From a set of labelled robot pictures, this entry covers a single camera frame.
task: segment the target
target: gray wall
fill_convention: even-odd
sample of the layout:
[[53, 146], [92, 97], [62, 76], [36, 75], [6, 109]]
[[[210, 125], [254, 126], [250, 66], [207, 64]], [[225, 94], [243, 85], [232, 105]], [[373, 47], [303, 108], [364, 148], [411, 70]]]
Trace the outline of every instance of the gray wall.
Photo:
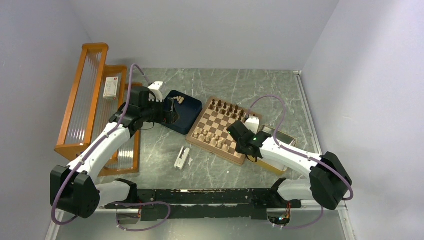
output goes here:
[[81, 46], [66, 0], [0, 3], [0, 239], [44, 239], [50, 171]]
[[108, 60], [300, 70], [339, 0], [71, 0]]
[[424, 2], [341, 0], [303, 69], [321, 146], [353, 180], [359, 240], [424, 239]]

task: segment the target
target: chess square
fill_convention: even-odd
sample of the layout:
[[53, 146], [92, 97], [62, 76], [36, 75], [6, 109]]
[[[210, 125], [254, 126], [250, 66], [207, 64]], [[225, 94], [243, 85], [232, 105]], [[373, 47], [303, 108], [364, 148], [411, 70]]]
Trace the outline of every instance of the chess square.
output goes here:
[[221, 137], [221, 134], [223, 134], [223, 131], [217, 129], [215, 131], [215, 134]]

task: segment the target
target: cable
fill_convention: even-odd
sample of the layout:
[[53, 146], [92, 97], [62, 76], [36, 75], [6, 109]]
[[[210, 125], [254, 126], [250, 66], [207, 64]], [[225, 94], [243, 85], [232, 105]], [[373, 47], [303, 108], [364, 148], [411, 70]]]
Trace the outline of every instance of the cable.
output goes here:
[[163, 201], [152, 201], [152, 202], [145, 202], [145, 203], [123, 203], [123, 202], [113, 202], [111, 204], [115, 204], [115, 205], [121, 205], [121, 206], [125, 206], [125, 207], [138, 207], [138, 206], [147, 206], [147, 205], [155, 205], [155, 204], [159, 204], [159, 205], [165, 205], [168, 207], [168, 214], [166, 215], [166, 217], [160, 221], [158, 224], [147, 227], [147, 228], [143, 228], [143, 229], [129, 229], [126, 227], [123, 227], [119, 224], [119, 220], [118, 220], [118, 214], [116, 215], [115, 219], [116, 219], [116, 227], [120, 228], [124, 231], [128, 231], [128, 232], [143, 232], [143, 231], [147, 231], [150, 229], [154, 229], [156, 227], [159, 227], [160, 225], [164, 224], [166, 222], [166, 220], [168, 220], [168, 218], [171, 215], [171, 205], [169, 205], [166, 202]]
[[[267, 98], [267, 97], [270, 97], [270, 98], [276, 98], [276, 99], [278, 99], [279, 101], [280, 101], [280, 103], [281, 103], [281, 105], [282, 105], [282, 108], [283, 108], [283, 111], [282, 111], [282, 117], [281, 117], [281, 121], [279, 122], [279, 124], [278, 124], [278, 126], [275, 128], [275, 130], [274, 130], [274, 133], [273, 133], [273, 135], [272, 135], [272, 137], [273, 137], [273, 139], [274, 139], [274, 141], [275, 141], [275, 143], [280, 147], [280, 148], [282, 148], [282, 149], [284, 149], [284, 150], [286, 150], [286, 151], [288, 151], [288, 152], [290, 152], [290, 153], [292, 153], [292, 154], [296, 154], [296, 155], [298, 155], [298, 156], [300, 156], [300, 157], [303, 157], [303, 158], [306, 158], [307, 160], [312, 160], [312, 161], [314, 161], [315, 163], [317, 163], [317, 164], [319, 164], [319, 165], [321, 165], [321, 166], [323, 166], [324, 168], [326, 168], [326, 169], [328, 169], [330, 172], [332, 172], [334, 175], [336, 175], [345, 185], [346, 185], [346, 187], [347, 187], [347, 189], [349, 190], [349, 192], [350, 192], [350, 196], [349, 197], [346, 197], [346, 198], [343, 198], [342, 200], [344, 200], [344, 201], [349, 201], [349, 200], [351, 200], [351, 199], [353, 199], [353, 197], [354, 197], [354, 190], [352, 189], [352, 187], [351, 187], [351, 185], [349, 184], [349, 182], [342, 176], [342, 175], [340, 175], [340, 173], [338, 173], [336, 170], [334, 170], [332, 167], [330, 167], [329, 165], [327, 165], [326, 163], [324, 163], [324, 162], [322, 162], [322, 161], [320, 161], [319, 159], [316, 159], [316, 158], [314, 158], [314, 157], [309, 157], [308, 155], [306, 155], [306, 154], [304, 154], [304, 153], [301, 153], [301, 152], [298, 152], [298, 151], [296, 151], [296, 150], [294, 150], [294, 149], [291, 149], [291, 148], [288, 148], [288, 147], [285, 147], [284, 145], [280, 145], [280, 143], [278, 142], [278, 140], [277, 140], [277, 131], [278, 131], [278, 129], [281, 127], [281, 125], [283, 124], [283, 121], [284, 121], [284, 117], [286, 116], [286, 104], [284, 103], [284, 101], [283, 101], [283, 99], [281, 99], [281, 97], [279, 97], [279, 96], [277, 96], [277, 95], [265, 95], [265, 96], [261, 96], [260, 98], [258, 98], [258, 99], [256, 99], [251, 105], [250, 105], [250, 107], [249, 107], [249, 109], [247, 110], [247, 113], [246, 113], [246, 117], [248, 117], [249, 116], [249, 114], [250, 114], [250, 112], [251, 112], [251, 110], [252, 110], [252, 108], [253, 108], [253, 106], [259, 101], [259, 100], [261, 100], [261, 99], [263, 99], [263, 98]], [[309, 226], [311, 226], [312, 224], [315, 224], [316, 222], [318, 222], [322, 217], [323, 217], [323, 214], [324, 214], [324, 208], [321, 206], [321, 214], [319, 215], [319, 217], [317, 218], [317, 219], [315, 219], [314, 221], [312, 221], [312, 222], [310, 222], [310, 223], [308, 223], [308, 224], [305, 224], [305, 225], [301, 225], [301, 226], [296, 226], [296, 227], [285, 227], [285, 229], [301, 229], [301, 228], [306, 228], [306, 227], [309, 227]]]
[[54, 202], [53, 205], [51, 207], [51, 220], [57, 224], [57, 225], [66, 225], [69, 224], [70, 222], [72, 222], [73, 220], [75, 220], [78, 216], [75, 215], [73, 216], [71, 219], [66, 220], [66, 221], [59, 221], [56, 218], [56, 209], [58, 208], [58, 202], [59, 199], [62, 196], [62, 193], [65, 190], [65, 187], [67, 186], [67, 184], [69, 183], [69, 181], [71, 180], [72, 176], [75, 174], [75, 172], [81, 167], [81, 165], [83, 165], [82, 163], [85, 163], [86, 160], [90, 157], [90, 155], [93, 153], [93, 151], [107, 138], [107, 136], [111, 135], [118, 127], [119, 125], [121, 125], [122, 120], [124, 119], [124, 116], [127, 114], [127, 110], [128, 110], [128, 106], [130, 104], [130, 95], [131, 95], [131, 87], [132, 87], [132, 83], [133, 83], [133, 69], [134, 67], [138, 68], [138, 70], [141, 71], [141, 73], [143, 74], [143, 76], [145, 76], [146, 79], [147, 76], [144, 74], [144, 72], [142, 71], [142, 69], [137, 65], [137, 64], [132, 64], [130, 71], [129, 71], [129, 80], [128, 80], [128, 93], [126, 95], [126, 103], [125, 106], [123, 108], [121, 117], [119, 118], [119, 121], [117, 122], [116, 126], [114, 128], [112, 128], [107, 134], [104, 134], [98, 141], [96, 141], [92, 147], [87, 151], [87, 153], [82, 157], [81, 161], [77, 163], [77, 165], [70, 171], [69, 175], [66, 177], [65, 181], [62, 183], [62, 186], [60, 186], [59, 191], [57, 192], [56, 197], [54, 198]]
[[133, 65], [131, 65], [131, 69], [129, 70], [130, 72], [129, 72], [129, 76], [131, 77], [132, 75], [133, 75], [133, 66], [134, 67], [136, 67], [139, 71], [140, 71], [140, 73], [141, 73], [141, 75], [144, 77], [144, 79], [147, 81], [147, 84], [150, 86], [151, 84], [152, 84], [152, 82], [150, 81], [150, 79], [149, 79], [149, 77], [143, 72], [143, 70], [137, 65], [137, 64], [133, 64]]

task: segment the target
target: marble table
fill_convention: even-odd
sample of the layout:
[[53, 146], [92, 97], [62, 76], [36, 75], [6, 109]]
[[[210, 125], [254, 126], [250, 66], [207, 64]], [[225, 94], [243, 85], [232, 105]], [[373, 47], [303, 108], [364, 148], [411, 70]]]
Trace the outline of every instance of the marble table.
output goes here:
[[[308, 124], [299, 84], [292, 71], [248, 69], [176, 69], [147, 68], [151, 81], [163, 81], [168, 94], [177, 90], [206, 103], [210, 96], [248, 108], [257, 98], [273, 94], [286, 102], [287, 113], [281, 131], [296, 138], [297, 147], [314, 152], [312, 130]], [[145, 83], [134, 70], [134, 80]], [[253, 110], [263, 115], [261, 124], [275, 127], [283, 113], [275, 98], [260, 100]], [[150, 128], [146, 123], [143, 128]], [[246, 160], [242, 166], [230, 163], [215, 154], [190, 145], [181, 135], [156, 124], [141, 132], [139, 173], [100, 177], [97, 183], [109, 183], [124, 178], [142, 189], [230, 189], [270, 188], [280, 177], [298, 179], [300, 174], [288, 170], [282, 176], [267, 171]], [[191, 148], [191, 164], [183, 170], [174, 168], [182, 146]]]

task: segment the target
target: wooden chessboard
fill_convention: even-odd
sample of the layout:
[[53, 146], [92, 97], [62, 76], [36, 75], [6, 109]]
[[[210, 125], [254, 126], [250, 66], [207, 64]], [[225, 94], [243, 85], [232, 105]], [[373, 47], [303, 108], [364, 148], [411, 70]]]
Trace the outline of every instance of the wooden chessboard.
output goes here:
[[[211, 96], [207, 100], [206, 105], [197, 117], [196, 122], [190, 129], [185, 140], [241, 166], [245, 162], [246, 155], [236, 152], [236, 141], [234, 141], [227, 132], [227, 128], [237, 120], [241, 120], [244, 123], [247, 111], [248, 110], [245, 108], [238, 107], [235, 104]], [[262, 115], [255, 112], [251, 112], [250, 115], [258, 117], [259, 120], [262, 119]], [[198, 136], [195, 137], [195, 132], [199, 132], [198, 127], [201, 133], [197, 133]], [[201, 140], [201, 138], [203, 138], [201, 135], [207, 136], [208, 134], [210, 134], [209, 141], [206, 137]]]

